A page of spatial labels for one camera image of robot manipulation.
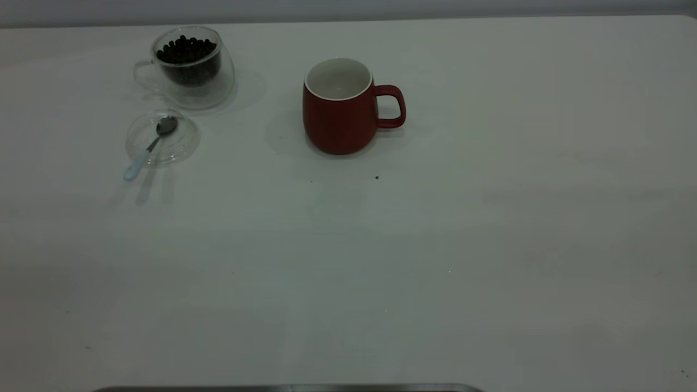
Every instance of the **table surface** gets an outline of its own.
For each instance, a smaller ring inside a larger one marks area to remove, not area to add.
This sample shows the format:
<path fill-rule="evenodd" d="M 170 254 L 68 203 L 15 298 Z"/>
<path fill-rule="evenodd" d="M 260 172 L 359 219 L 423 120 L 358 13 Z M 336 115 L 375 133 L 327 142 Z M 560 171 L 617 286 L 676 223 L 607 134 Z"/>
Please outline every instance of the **table surface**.
<path fill-rule="evenodd" d="M 694 20 L 213 27 L 233 99 L 134 183 L 164 103 L 132 66 L 168 27 L 0 31 L 3 390 L 697 389 Z M 333 56 L 408 108 L 348 158 L 302 129 Z"/>

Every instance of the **white wall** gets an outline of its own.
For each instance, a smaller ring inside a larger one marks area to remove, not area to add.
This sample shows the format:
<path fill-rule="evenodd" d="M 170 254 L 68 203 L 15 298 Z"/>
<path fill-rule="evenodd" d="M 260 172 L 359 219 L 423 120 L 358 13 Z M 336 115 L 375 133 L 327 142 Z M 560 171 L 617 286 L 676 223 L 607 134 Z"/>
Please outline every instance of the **white wall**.
<path fill-rule="evenodd" d="M 0 0 L 0 27 L 686 13 L 697 0 Z"/>

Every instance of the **mug rim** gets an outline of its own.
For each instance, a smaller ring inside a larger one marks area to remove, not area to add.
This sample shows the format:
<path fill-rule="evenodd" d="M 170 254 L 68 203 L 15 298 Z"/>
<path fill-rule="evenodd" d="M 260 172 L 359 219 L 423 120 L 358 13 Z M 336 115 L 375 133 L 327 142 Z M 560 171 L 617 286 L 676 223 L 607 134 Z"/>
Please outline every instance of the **mug rim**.
<path fill-rule="evenodd" d="M 198 30 L 198 29 L 207 30 L 207 31 L 211 32 L 211 33 L 215 36 L 215 38 L 216 38 L 217 41 L 218 41 L 218 44 L 215 46 L 215 49 L 214 49 L 211 53 L 209 53 L 207 56 L 205 56 L 205 57 L 202 58 L 202 59 L 198 59 L 198 60 L 192 61 L 192 62 L 190 62 L 190 63 L 168 63 L 168 62 L 162 61 L 162 60 L 160 60 L 160 59 L 158 58 L 158 49 L 157 49 L 155 46 L 156 46 L 156 45 L 158 44 L 158 42 L 160 42 L 165 36 L 168 36 L 169 34 L 175 32 L 175 31 L 195 30 L 195 29 L 196 29 L 196 30 Z M 222 38 L 220 38 L 220 34 L 218 34 L 218 32 L 217 32 L 216 30 L 213 30 L 213 29 L 211 29 L 211 28 L 209 28 L 209 27 L 205 27 L 205 26 L 184 26 L 184 27 L 177 27 L 176 29 L 172 29 L 172 30 L 169 30 L 169 31 L 166 31 L 166 32 L 160 34 L 160 35 L 159 35 L 157 38 L 155 38 L 155 40 L 153 41 L 153 44 L 152 44 L 151 47 L 150 47 L 150 53 L 151 53 L 151 56 L 152 56 L 152 58 L 153 58 L 154 61 L 157 61 L 158 63 L 160 63 L 160 64 L 162 64 L 162 65 L 164 65 L 164 66 L 168 66 L 168 67 L 172 67 L 172 68 L 181 68 L 181 67 L 195 66 L 195 65 L 197 65 L 197 64 L 200 64 L 200 63 L 203 63 L 203 62 L 205 62 L 205 61 L 208 61 L 208 60 L 210 60 L 211 58 L 213 58 L 216 54 L 218 54 L 218 53 L 220 52 L 221 49 L 222 49 Z"/>
<path fill-rule="evenodd" d="M 367 83 L 367 85 L 365 86 L 365 88 L 364 88 L 363 90 L 361 90 L 359 93 L 357 93 L 357 94 L 355 94 L 355 95 L 353 95 L 353 96 L 350 96 L 350 97 L 348 97 L 348 98 L 327 98 L 327 97 L 323 97 L 323 96 L 321 96 L 321 95 L 315 93 L 314 91 L 312 91 L 312 89 L 309 87 L 309 85 L 308 85 L 308 83 L 307 83 L 307 77 L 309 76 L 309 74 L 310 74 L 315 68 L 317 68 L 318 66 L 320 66 L 320 65 L 322 65 L 322 64 L 324 64 L 324 63 L 326 63 L 326 62 L 335 61 L 335 60 L 348 60 L 348 61 L 352 61 L 352 62 L 354 62 L 354 63 L 359 63 L 361 66 L 363 66 L 363 67 L 368 71 L 368 75 L 370 75 L 370 80 L 368 80 L 368 83 Z M 324 61 L 320 61 L 320 62 L 318 62 L 317 64 L 313 65 L 312 68 L 310 68 L 310 69 L 307 71 L 307 73 L 305 73 L 305 88 L 306 88 L 313 96 L 316 96 L 316 97 L 319 98 L 319 99 L 322 99 L 322 100 L 331 100 L 331 101 L 334 101 L 334 102 L 341 102 L 341 101 L 344 101 L 344 100 L 352 100 L 352 99 L 354 99 L 354 98 L 356 98 L 356 97 L 358 97 L 358 96 L 361 96 L 364 92 L 366 92 L 366 91 L 370 88 L 370 86 L 372 86 L 372 84 L 373 84 L 373 72 L 370 71 L 370 68 L 368 68 L 368 66 L 366 66 L 364 63 L 361 63 L 360 61 L 355 60 L 355 59 L 350 59 L 350 58 L 348 58 L 348 57 L 333 57 L 333 58 L 331 58 L 331 59 L 326 59 L 326 60 L 324 60 Z"/>

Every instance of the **mug handle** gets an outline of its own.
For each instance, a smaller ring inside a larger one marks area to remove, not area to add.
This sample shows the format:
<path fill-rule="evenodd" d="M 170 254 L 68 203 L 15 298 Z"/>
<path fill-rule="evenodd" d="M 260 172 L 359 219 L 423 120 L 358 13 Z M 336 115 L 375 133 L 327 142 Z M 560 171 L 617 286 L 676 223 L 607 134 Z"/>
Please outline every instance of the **mug handle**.
<path fill-rule="evenodd" d="M 404 96 L 396 87 L 389 84 L 375 87 L 375 96 L 393 96 L 399 103 L 399 117 L 396 119 L 378 119 L 378 128 L 399 128 L 406 120 L 406 105 L 404 104 Z"/>
<path fill-rule="evenodd" d="M 135 80 L 136 83 L 145 90 L 152 91 L 153 93 L 161 93 L 162 90 L 152 82 L 147 82 L 139 73 L 140 69 L 143 67 L 147 66 L 152 66 L 153 61 L 152 60 L 141 60 L 138 61 L 134 66 L 133 66 L 133 80 Z"/>

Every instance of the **double-walled glass cup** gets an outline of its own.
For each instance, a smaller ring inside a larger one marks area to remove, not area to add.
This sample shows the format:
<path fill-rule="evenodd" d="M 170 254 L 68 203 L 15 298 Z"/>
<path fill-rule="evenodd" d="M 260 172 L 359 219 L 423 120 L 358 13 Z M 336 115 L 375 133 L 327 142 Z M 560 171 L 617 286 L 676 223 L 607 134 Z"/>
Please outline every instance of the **double-walled glass cup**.
<path fill-rule="evenodd" d="M 168 63 L 158 57 L 158 51 L 165 45 L 176 42 L 185 36 L 187 40 L 208 40 L 215 49 L 205 57 L 186 63 Z M 164 94 L 177 105 L 186 109 L 206 109 L 221 103 L 232 91 L 235 82 L 235 68 L 220 35 L 213 29 L 201 26 L 180 27 L 168 31 L 153 42 L 150 48 L 150 61 L 136 64 L 136 82 L 150 90 Z M 139 68 L 153 65 L 154 85 L 143 81 Z"/>

